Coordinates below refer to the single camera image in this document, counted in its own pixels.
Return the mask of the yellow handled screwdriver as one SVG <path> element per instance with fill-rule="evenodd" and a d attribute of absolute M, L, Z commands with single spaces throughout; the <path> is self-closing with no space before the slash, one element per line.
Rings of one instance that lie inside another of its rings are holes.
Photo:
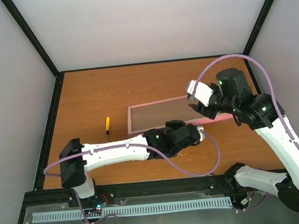
<path fill-rule="evenodd" d="M 108 141 L 109 134 L 110 134 L 110 124 L 111 124 L 111 118 L 107 117 L 105 120 L 105 133 L 106 133 L 106 142 Z"/>

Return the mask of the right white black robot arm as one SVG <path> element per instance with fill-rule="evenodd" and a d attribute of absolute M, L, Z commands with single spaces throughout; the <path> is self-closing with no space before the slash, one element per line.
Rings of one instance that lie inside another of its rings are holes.
<path fill-rule="evenodd" d="M 215 119 L 217 113 L 231 114 L 236 125 L 248 125 L 271 147 L 286 173 L 253 169 L 236 163 L 229 171 L 243 187 L 262 190 L 274 196 L 289 209 L 299 212 L 299 138 L 282 120 L 273 105 L 271 95 L 253 94 L 242 70 L 229 68 L 216 75 L 217 83 L 204 84 L 191 80 L 186 93 L 189 100 L 197 100 L 190 107 L 204 117 Z"/>

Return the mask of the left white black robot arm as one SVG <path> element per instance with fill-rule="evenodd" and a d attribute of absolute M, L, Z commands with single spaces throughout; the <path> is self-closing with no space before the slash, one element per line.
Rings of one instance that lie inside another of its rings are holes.
<path fill-rule="evenodd" d="M 136 137 L 104 144 L 82 144 L 70 140 L 59 155 L 61 185 L 73 189 L 80 200 L 93 205 L 98 191 L 89 172 L 102 166 L 127 161 L 170 159 L 204 139 L 203 127 L 183 121 L 167 121 L 161 129 L 151 129 Z"/>

